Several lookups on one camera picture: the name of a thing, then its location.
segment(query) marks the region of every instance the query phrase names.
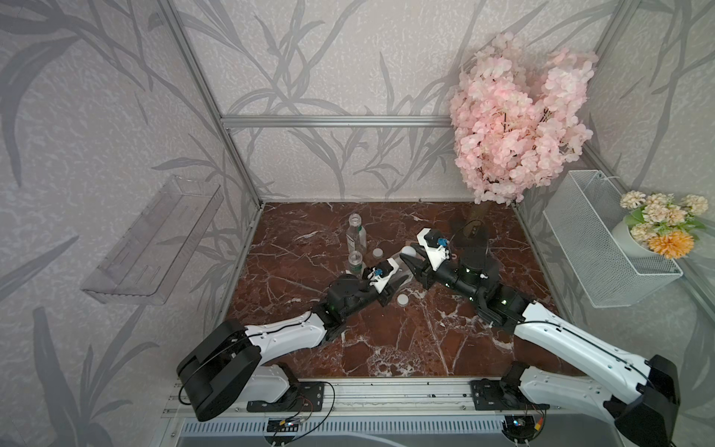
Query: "white cable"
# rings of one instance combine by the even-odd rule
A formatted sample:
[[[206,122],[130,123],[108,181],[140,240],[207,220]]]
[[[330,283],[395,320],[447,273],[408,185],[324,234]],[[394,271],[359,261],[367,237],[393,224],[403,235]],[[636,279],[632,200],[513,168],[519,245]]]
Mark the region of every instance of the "white cable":
[[[393,447],[407,447],[405,444],[400,444],[400,443],[391,441],[389,439],[381,438],[379,436],[366,435],[364,433],[358,433],[355,431],[348,431],[347,433],[343,433],[343,435],[354,436],[356,438],[369,439],[371,441],[380,442],[380,443],[387,444],[387,445],[393,446]]]

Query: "plastic bottle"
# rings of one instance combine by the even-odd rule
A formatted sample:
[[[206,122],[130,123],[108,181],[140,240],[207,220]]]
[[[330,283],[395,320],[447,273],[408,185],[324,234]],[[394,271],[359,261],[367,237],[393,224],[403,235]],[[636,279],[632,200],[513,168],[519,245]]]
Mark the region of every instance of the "plastic bottle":
[[[353,250],[347,256],[347,271],[357,277],[363,276],[363,254]]]
[[[363,228],[363,219],[359,214],[352,214],[347,220],[350,226],[347,228],[347,252],[360,252],[364,255],[368,251],[368,234]]]

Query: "white flower pot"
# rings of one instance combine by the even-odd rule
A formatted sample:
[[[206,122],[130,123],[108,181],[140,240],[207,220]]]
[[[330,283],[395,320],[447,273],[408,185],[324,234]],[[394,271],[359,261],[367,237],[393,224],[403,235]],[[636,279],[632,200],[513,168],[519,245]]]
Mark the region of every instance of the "white flower pot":
[[[633,236],[631,236],[631,231],[628,229],[628,225],[626,224],[625,217],[622,221],[618,223],[618,225],[613,228],[611,234],[616,240],[618,246],[623,249],[623,252],[626,253],[626,256],[628,257],[658,256],[658,253],[648,250],[643,245],[633,240]]]

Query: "wallpaper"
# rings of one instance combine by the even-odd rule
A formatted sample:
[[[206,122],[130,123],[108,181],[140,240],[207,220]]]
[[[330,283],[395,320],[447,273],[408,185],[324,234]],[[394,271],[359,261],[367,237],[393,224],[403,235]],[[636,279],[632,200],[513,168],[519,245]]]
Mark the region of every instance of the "wallpaper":
[[[148,445],[246,243],[256,207],[162,17],[156,1],[0,1],[0,446]],[[168,301],[85,295],[172,174],[225,200]]]
[[[592,50],[618,1],[176,0],[221,113],[448,114],[497,33]],[[234,129],[266,200],[471,200],[450,129]]]
[[[584,111],[591,146],[626,185],[700,194],[715,201],[711,122],[715,1],[643,0],[613,52],[598,66]],[[583,169],[573,165],[570,169]],[[565,311],[594,335],[678,366],[682,403],[674,442],[710,446],[715,436],[715,325],[678,280],[627,308],[595,309],[542,211],[559,182],[530,190],[519,213],[532,233]],[[686,261],[711,283],[715,209]]]

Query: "black cable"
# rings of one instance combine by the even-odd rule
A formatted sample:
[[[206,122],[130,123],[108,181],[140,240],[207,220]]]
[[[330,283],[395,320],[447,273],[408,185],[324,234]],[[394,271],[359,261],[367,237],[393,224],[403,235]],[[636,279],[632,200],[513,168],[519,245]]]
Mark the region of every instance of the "black cable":
[[[563,327],[562,325],[559,325],[559,324],[556,324],[556,323],[552,323],[551,321],[540,321],[540,320],[522,321],[521,323],[516,323],[516,325],[519,326],[519,325],[525,325],[525,324],[529,324],[529,323],[545,323],[545,324],[547,324],[547,325],[556,326],[557,328],[559,328],[559,329],[561,329],[561,330],[564,330],[564,331],[570,333],[571,335],[574,335],[574,336],[580,338],[581,340],[587,342],[589,345],[593,345],[593,346],[597,347],[598,349],[602,350],[603,352],[605,352],[606,354],[608,354],[608,355],[610,355],[611,357],[615,358],[615,359],[618,360],[619,362],[625,363],[628,368],[631,368],[631,369],[633,369],[634,371],[636,371],[638,374],[642,375],[643,378],[646,379],[646,383],[650,383],[650,384],[651,384],[651,387],[653,387],[653,389],[656,389],[656,387],[655,387],[655,385],[653,384],[653,382],[651,382],[651,379],[649,379],[647,375],[645,375],[645,374],[643,374],[641,371],[639,371],[638,368],[636,368],[635,366],[633,366],[633,365],[631,365],[630,363],[626,362],[624,359],[618,357],[616,354],[610,353],[610,352],[608,352],[607,350],[603,349],[601,346],[596,345],[594,342],[590,341],[589,339],[587,339],[587,338],[585,338],[585,337],[582,337],[582,336],[580,336],[579,334],[573,332],[572,330],[569,330],[568,328],[565,328],[565,327]]]
[[[303,395],[296,396],[296,397],[295,397],[295,400],[293,401],[292,404],[290,404],[290,406],[293,406],[293,404],[295,403],[295,401],[298,400],[298,398],[303,399],[303,402],[301,403],[300,408],[298,408],[298,411],[296,411],[293,416],[289,416],[289,417],[287,417],[286,419],[283,419],[283,421],[281,421],[281,422],[284,423],[285,421],[288,421],[289,419],[293,419],[295,416],[298,416],[301,411],[303,411],[303,407],[305,406],[305,401],[307,400],[307,399],[305,398],[305,396],[303,396]],[[279,423],[279,424],[278,424],[278,427],[277,427],[277,430],[273,433],[273,436],[271,436],[271,439],[270,439],[270,445],[271,445],[271,446],[272,446],[273,443],[275,442],[275,437],[278,435],[278,433],[283,433],[283,432],[280,431],[280,429],[281,429],[281,424]]]
[[[241,340],[236,340],[235,342],[231,343],[231,344],[228,345],[227,347],[221,349],[219,352],[217,352],[217,353],[215,353],[214,355],[212,355],[212,356],[209,358],[209,360],[206,360],[205,362],[203,362],[201,365],[199,365],[198,368],[196,368],[196,369],[194,370],[193,373],[189,374],[189,377],[188,377],[186,380],[182,380],[182,385],[181,385],[181,388],[179,389],[179,402],[180,402],[181,404],[183,404],[183,405],[191,405],[191,402],[184,402],[184,401],[182,401],[182,399],[181,399],[181,392],[184,390],[184,384],[185,384],[185,383],[188,383],[189,380],[190,380],[192,377],[194,377],[194,374],[196,374],[196,372],[197,372],[199,369],[202,368],[202,366],[205,366],[206,364],[208,364],[208,362],[210,362],[211,360],[214,360],[216,357],[218,357],[219,355],[221,355],[221,354],[223,354],[224,352],[226,352],[226,350],[227,350],[228,348],[231,348],[232,346],[238,344],[238,342],[240,342],[240,341],[241,341]]]
[[[536,435],[529,441],[533,441],[534,439],[537,439],[539,435],[541,435],[541,432],[543,431],[543,428],[546,427],[546,410],[543,411],[542,416],[541,416],[541,427],[536,431]]]
[[[332,404],[330,404],[330,410],[327,412],[327,414],[326,414],[325,417],[322,419],[322,421],[320,421],[319,423],[317,423],[317,425],[316,425],[315,427],[311,428],[310,431],[308,431],[307,433],[304,433],[304,434],[298,436],[297,438],[291,439],[291,440],[288,441],[287,443],[295,442],[295,441],[297,441],[297,440],[299,440],[299,439],[301,439],[301,438],[304,438],[305,436],[310,435],[312,432],[316,431],[316,430],[322,425],[322,423],[325,422],[325,419],[327,419],[328,416],[330,416],[330,414],[332,413],[332,410],[333,410],[333,408],[335,407],[335,387],[332,386],[332,383],[330,383],[330,382],[323,382],[323,383],[325,383],[326,385],[330,385],[330,387],[332,388]]]
[[[283,329],[285,329],[285,328],[291,328],[292,326],[302,325],[303,323],[305,323],[306,321],[308,321],[308,319],[310,319],[310,317],[312,317],[312,310],[310,311],[310,315],[308,315],[303,321],[298,321],[298,322],[296,322],[296,323],[291,323],[291,324],[289,324],[289,325],[281,326],[280,328],[278,328],[278,329],[276,329],[276,330],[270,330],[270,331],[268,331],[268,332],[258,332],[258,333],[252,334],[252,335],[248,335],[248,338],[255,337],[255,336],[257,336],[257,335],[273,334],[273,333],[276,333],[276,332],[278,332],[279,330],[283,330]],[[203,362],[201,365],[199,365],[198,368],[196,368],[196,369],[194,370],[193,373],[189,374],[189,377],[188,377],[186,380],[182,380],[182,385],[181,385],[181,388],[179,389],[179,402],[180,402],[182,405],[191,405],[190,402],[184,402],[184,401],[181,399],[181,392],[184,390],[184,384],[185,384],[185,383],[188,383],[188,382],[189,382],[189,379],[191,379],[192,377],[194,377],[194,374],[196,374],[196,372],[197,372],[199,369],[201,369],[201,368],[204,367],[206,364],[208,364],[208,362],[210,362],[211,360],[214,360],[216,357],[218,357],[219,355],[223,354],[228,348],[231,348],[232,346],[235,346],[235,345],[238,344],[240,341],[242,341],[242,340],[236,340],[235,342],[231,343],[231,344],[228,345],[227,347],[221,349],[219,352],[217,352],[217,353],[215,353],[214,355],[212,355],[212,356],[209,358],[209,360],[206,360],[205,362]]]
[[[258,332],[258,333],[255,333],[255,334],[251,334],[251,335],[248,336],[248,338],[257,337],[258,335],[275,334],[275,333],[278,332],[279,330],[284,330],[285,328],[291,328],[291,327],[293,327],[293,326],[300,326],[300,325],[302,325],[303,323],[307,322],[307,321],[310,319],[310,317],[312,317],[312,310],[310,311],[310,315],[308,315],[308,316],[305,318],[305,320],[303,320],[303,321],[297,321],[297,322],[291,323],[291,324],[289,324],[289,325],[281,326],[280,328],[278,328],[278,329],[276,329],[276,330],[269,330],[268,332]]]

